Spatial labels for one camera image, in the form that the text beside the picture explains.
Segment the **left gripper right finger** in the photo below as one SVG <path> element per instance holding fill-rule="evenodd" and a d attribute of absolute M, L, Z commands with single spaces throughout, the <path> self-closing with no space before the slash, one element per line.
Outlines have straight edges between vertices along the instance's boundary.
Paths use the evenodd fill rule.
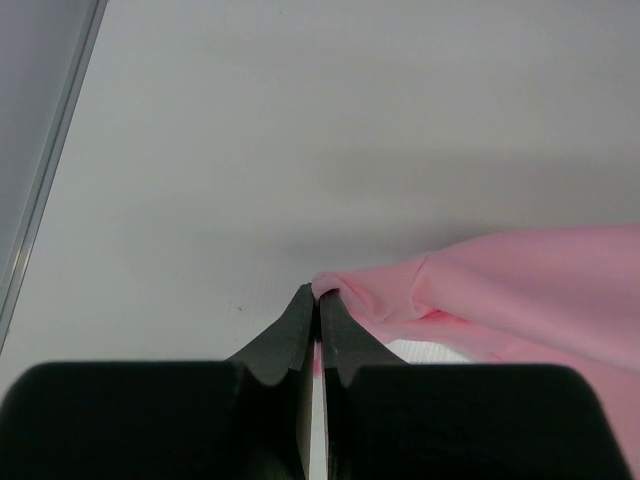
<path fill-rule="evenodd" d="M 328 477 L 359 479 L 362 427 L 349 398 L 349 386 L 362 367 L 406 366 L 349 313 L 337 292 L 321 296 L 319 339 L 325 388 Z"/>

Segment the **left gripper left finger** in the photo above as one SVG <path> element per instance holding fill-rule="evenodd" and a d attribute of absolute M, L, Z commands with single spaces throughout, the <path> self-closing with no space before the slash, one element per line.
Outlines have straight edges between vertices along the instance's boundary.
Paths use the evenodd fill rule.
<path fill-rule="evenodd" d="M 245 368 L 240 394 L 247 479 L 307 479 L 314 363 L 314 296 L 298 288 L 282 315 L 229 358 Z"/>

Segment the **pink t shirt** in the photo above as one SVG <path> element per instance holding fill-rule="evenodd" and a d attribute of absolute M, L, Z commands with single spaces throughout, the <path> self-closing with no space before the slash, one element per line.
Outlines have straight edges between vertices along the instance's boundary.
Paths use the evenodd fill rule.
<path fill-rule="evenodd" d="M 505 331 L 611 366 L 639 368 L 636 225 L 487 235 L 408 261 L 312 281 L 354 317 L 426 331 L 436 314 Z"/>

